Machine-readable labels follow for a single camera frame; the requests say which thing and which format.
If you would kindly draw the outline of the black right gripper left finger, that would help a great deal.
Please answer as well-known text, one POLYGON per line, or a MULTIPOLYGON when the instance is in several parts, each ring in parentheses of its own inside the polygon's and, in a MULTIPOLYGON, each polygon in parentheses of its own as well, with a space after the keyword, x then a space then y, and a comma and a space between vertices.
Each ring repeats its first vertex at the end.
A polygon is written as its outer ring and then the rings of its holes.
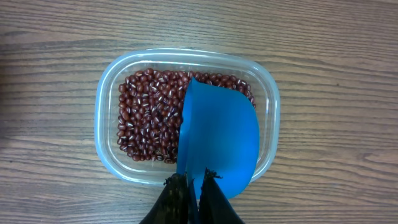
POLYGON ((140 224, 187 224, 188 185, 185 174, 173 174, 140 224))

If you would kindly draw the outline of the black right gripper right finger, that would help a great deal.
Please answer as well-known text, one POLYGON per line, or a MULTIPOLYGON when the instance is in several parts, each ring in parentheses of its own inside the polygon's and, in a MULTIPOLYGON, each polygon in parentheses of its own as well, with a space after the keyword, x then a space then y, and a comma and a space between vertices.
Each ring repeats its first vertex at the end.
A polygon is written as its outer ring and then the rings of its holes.
POLYGON ((201 223, 244 224, 217 184, 220 178, 215 171, 205 169, 198 210, 201 223))

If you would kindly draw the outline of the blue plastic measuring scoop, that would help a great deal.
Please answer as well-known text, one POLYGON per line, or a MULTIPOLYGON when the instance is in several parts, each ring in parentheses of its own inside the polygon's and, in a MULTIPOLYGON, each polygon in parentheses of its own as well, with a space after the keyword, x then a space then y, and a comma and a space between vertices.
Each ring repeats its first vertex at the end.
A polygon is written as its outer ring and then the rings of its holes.
POLYGON ((205 169, 229 200, 248 186, 259 153, 259 124, 240 92, 192 80, 187 88, 178 140, 177 170, 188 184, 188 221, 201 223, 199 203, 205 169))

